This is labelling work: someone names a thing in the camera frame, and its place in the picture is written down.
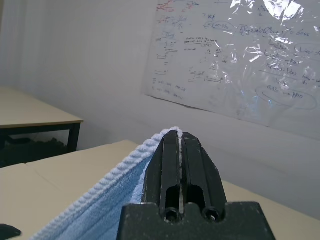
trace blue towel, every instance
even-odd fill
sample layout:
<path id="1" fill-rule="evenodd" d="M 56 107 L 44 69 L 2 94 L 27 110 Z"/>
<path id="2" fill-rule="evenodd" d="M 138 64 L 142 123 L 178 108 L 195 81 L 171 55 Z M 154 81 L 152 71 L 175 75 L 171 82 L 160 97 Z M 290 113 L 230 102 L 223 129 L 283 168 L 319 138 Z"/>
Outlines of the blue towel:
<path id="1" fill-rule="evenodd" d="M 141 202 L 148 164 L 171 130 L 181 139 L 182 131 L 172 127 L 146 140 L 31 240 L 115 240 L 122 207 Z"/>

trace beige tabletop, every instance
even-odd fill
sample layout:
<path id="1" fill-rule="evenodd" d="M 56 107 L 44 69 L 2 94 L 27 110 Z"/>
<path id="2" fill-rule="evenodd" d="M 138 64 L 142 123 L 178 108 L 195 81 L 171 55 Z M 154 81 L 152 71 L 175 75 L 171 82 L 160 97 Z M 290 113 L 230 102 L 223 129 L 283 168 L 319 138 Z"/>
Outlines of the beige tabletop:
<path id="1" fill-rule="evenodd" d="M 83 120 L 9 87 L 0 87 L 0 129 L 76 124 Z"/>
<path id="2" fill-rule="evenodd" d="M 0 223 L 28 239 L 86 193 L 137 144 L 121 141 L 0 169 Z M 318 240 L 320 221 L 223 181 L 229 202 L 260 203 L 277 240 Z"/>

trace black plastic part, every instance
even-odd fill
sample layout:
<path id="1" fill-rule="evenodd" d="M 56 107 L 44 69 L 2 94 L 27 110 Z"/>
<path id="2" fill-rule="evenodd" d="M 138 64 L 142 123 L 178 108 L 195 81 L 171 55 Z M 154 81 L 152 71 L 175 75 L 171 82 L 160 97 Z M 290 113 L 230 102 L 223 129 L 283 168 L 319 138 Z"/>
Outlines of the black plastic part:
<path id="1" fill-rule="evenodd" d="M 176 131 L 168 132 L 154 153 L 144 178 L 142 202 L 155 203 L 165 218 L 167 208 L 179 210 L 180 168 Z"/>
<path id="2" fill-rule="evenodd" d="M 122 208 L 117 240 L 275 240 L 258 203 L 227 202 L 219 171 L 196 137 L 183 134 L 181 153 L 182 176 L 179 139 L 170 131 L 146 170 L 143 204 Z"/>
<path id="3" fill-rule="evenodd" d="M 188 132 L 183 133 L 182 159 L 184 204 L 195 203 L 201 212 L 214 208 L 218 221 L 227 202 L 219 171 L 199 140 Z"/>
<path id="4" fill-rule="evenodd" d="M 226 203 L 221 222 L 203 218 L 194 203 L 177 222 L 164 221 L 154 203 L 124 206 L 117 240 L 275 240 L 260 205 Z"/>
<path id="5" fill-rule="evenodd" d="M 21 235 L 21 231 L 13 226 L 0 224 L 0 240 L 15 238 Z"/>

